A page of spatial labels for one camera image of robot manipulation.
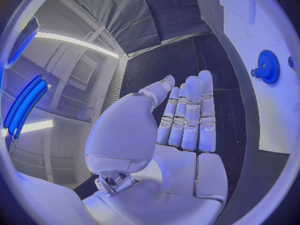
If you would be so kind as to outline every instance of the black floor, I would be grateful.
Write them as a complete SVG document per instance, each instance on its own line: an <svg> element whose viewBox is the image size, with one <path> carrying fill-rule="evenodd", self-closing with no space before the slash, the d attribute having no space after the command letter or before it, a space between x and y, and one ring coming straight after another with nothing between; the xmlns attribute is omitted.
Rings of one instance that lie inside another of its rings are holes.
<svg viewBox="0 0 300 225"><path fill-rule="evenodd" d="M246 150L246 115L240 86L233 66L213 34L201 35L164 45L130 59L120 97L138 92L169 74L179 87L189 76L209 70L213 77L216 116L216 153L228 177L228 199L237 187ZM160 123L167 100L153 111Z"/></svg>

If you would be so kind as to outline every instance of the gray fabric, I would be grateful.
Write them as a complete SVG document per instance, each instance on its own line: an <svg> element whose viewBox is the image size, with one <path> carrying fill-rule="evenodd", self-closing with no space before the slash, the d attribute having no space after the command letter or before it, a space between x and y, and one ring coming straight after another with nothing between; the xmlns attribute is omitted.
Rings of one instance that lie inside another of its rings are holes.
<svg viewBox="0 0 300 225"><path fill-rule="evenodd" d="M161 44L146 0L79 0L127 53Z"/></svg>
<svg viewBox="0 0 300 225"><path fill-rule="evenodd" d="M267 194L282 172L289 155L259 150L260 120L256 96L239 53L224 34L224 8L219 0L198 1L202 19L217 36L232 62L246 111L247 143L242 172L232 199L215 223L231 225Z"/></svg>
<svg viewBox="0 0 300 225"><path fill-rule="evenodd" d="M201 19L197 0L146 0L161 41L210 32Z"/></svg>

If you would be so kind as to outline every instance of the robotic hand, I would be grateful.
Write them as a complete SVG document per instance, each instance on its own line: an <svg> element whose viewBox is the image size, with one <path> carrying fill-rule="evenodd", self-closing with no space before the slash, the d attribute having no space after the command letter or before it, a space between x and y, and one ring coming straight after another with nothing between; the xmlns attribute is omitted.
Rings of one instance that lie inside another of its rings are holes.
<svg viewBox="0 0 300 225"><path fill-rule="evenodd" d="M99 191L83 202L99 223L212 224L224 208L212 76L204 70L174 85L169 75L122 97L92 128L85 161ZM170 91L158 128L152 111ZM101 214L100 203L126 222Z"/></svg>

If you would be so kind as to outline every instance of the light fixture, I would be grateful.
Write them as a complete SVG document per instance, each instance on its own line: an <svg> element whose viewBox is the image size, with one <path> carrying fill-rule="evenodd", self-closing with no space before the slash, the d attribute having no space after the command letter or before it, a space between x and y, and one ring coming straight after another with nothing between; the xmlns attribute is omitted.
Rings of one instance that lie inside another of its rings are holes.
<svg viewBox="0 0 300 225"><path fill-rule="evenodd" d="M53 127L53 121L52 120L46 120L46 121L39 121L34 123L25 124L21 130L21 134L28 133L36 130L41 129L47 129ZM1 137L6 137L8 134L7 129L1 129L0 131Z"/></svg>
<svg viewBox="0 0 300 225"><path fill-rule="evenodd" d="M45 38L45 39L55 39L55 40L60 40L60 41L64 41L64 42L68 42L68 43L72 43L72 44L77 44L80 46L84 46L86 48L89 49L93 49L96 50L98 52L107 54L109 56L112 56L116 59L119 58L119 55L116 53L113 53L112 51L106 50L102 47L96 46L94 44L91 44L89 42L86 41L82 41L76 38L72 38L69 36L63 36L63 35L59 35L59 34L54 34L54 33L48 33L48 32L37 32L37 34L35 35L36 38Z"/></svg>

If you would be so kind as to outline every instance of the fluorescent light strip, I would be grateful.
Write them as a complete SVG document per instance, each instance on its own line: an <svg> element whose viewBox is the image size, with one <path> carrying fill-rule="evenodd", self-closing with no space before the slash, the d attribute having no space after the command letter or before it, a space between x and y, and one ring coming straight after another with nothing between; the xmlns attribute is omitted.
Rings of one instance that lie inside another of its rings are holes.
<svg viewBox="0 0 300 225"><path fill-rule="evenodd" d="M37 32L37 34L35 35L36 38L45 38L45 39L55 39L55 40L60 40L60 41L64 41L64 42L68 42L68 43L72 43L72 44L77 44L77 45L81 45L84 46L86 48L89 49L93 49L96 50L98 52L110 55L116 59L119 58L119 55L116 53L113 53L111 51L108 51L102 47L96 46L94 44L91 44L89 42L86 41L82 41L76 38L72 38L69 36L63 36L63 35L58 35L58 34L54 34L54 33L48 33L48 32Z"/></svg>
<svg viewBox="0 0 300 225"><path fill-rule="evenodd" d="M52 120L29 123L29 124L25 124L23 126L21 134L36 131L36 130L41 130L41 129L52 128L52 127L53 127ZM0 133L1 133L1 137L6 137L8 134L8 131L7 131L7 129L1 129Z"/></svg>

